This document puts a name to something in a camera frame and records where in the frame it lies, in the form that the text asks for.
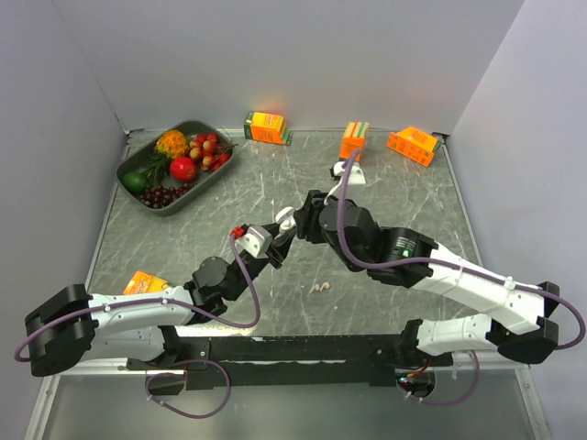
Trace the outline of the white earbud charging case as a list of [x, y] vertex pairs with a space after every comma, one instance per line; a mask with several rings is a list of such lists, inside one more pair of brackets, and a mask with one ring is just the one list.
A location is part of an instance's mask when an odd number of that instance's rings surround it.
[[276, 214], [275, 223], [279, 226], [281, 233], [285, 233], [295, 227], [294, 212], [295, 209], [292, 206], [287, 206]]

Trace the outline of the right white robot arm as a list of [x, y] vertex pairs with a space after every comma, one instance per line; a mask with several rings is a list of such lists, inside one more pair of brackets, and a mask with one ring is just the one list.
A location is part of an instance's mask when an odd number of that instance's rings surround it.
[[518, 285], [459, 257], [434, 239], [405, 227], [378, 225], [350, 200], [313, 190], [293, 213], [299, 238], [328, 244], [353, 271], [382, 284], [448, 298], [474, 314], [445, 321], [414, 319], [401, 333], [402, 358], [421, 365], [456, 351], [495, 351], [514, 362], [539, 364], [559, 345], [549, 317], [557, 294], [547, 282]]

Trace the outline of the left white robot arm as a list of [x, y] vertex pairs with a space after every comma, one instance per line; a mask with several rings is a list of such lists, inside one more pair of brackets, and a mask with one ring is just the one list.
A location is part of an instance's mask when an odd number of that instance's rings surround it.
[[155, 292], [91, 294], [82, 284], [69, 285], [27, 315], [27, 338], [15, 358], [28, 363], [35, 377], [94, 359], [130, 358], [171, 368], [182, 354], [177, 327], [210, 321], [236, 327], [222, 316], [227, 303], [253, 292], [254, 279], [267, 266], [279, 268], [294, 236], [293, 220], [238, 226], [228, 239], [232, 262], [206, 258], [185, 284]]

